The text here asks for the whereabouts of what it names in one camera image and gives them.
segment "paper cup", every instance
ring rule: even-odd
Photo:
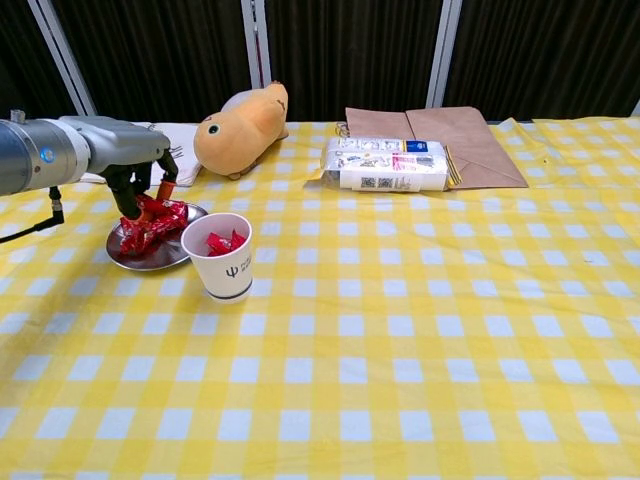
[[[210,233],[231,238],[235,230],[246,238],[240,248],[219,257],[208,257]],[[191,223],[182,232],[182,249],[187,252],[207,292],[220,303],[236,303],[249,295],[251,274],[251,224],[235,213],[212,213]]]

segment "white napkin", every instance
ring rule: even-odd
[[[176,184],[179,187],[190,187],[202,168],[198,163],[196,154],[193,151],[193,137],[195,137],[198,125],[187,123],[149,123],[149,122],[132,122],[145,128],[151,128],[157,132],[164,133],[171,141],[171,155],[178,166],[178,180]],[[154,162],[151,167],[151,185],[160,185],[164,171]],[[93,173],[85,173],[81,182],[105,183],[105,179]]]

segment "metal plate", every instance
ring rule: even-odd
[[[191,223],[200,217],[207,215],[207,211],[199,207],[187,203],[188,222]],[[184,262],[189,255],[180,246],[180,236],[182,231],[176,231],[169,234],[162,241],[157,250],[143,255],[133,256],[120,253],[120,243],[124,238],[122,227],[118,223],[107,238],[107,254],[116,265],[126,268],[127,270],[136,270],[139,272],[149,272],[152,270],[160,270],[162,268],[171,267]]]

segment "tablecloth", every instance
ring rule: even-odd
[[[251,297],[111,263],[104,186],[0,246],[0,476],[614,478],[640,472],[640,120],[492,131],[529,189],[303,188],[332,123],[237,182]],[[1,233],[49,215],[0,198]]]

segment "plush toy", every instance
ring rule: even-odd
[[[198,126],[193,143],[198,161],[214,173],[240,178],[273,142],[289,134],[287,107],[287,91],[277,82],[234,95]]]

